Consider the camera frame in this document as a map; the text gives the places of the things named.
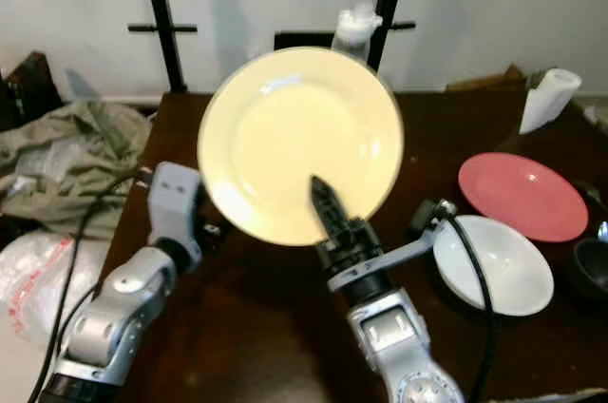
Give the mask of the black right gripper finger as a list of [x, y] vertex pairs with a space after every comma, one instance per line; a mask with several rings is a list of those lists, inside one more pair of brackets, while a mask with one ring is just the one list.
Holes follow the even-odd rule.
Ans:
[[310, 177], [310, 202], [326, 241], [334, 245], [351, 245], [352, 217], [348, 215], [334, 187], [315, 174]]

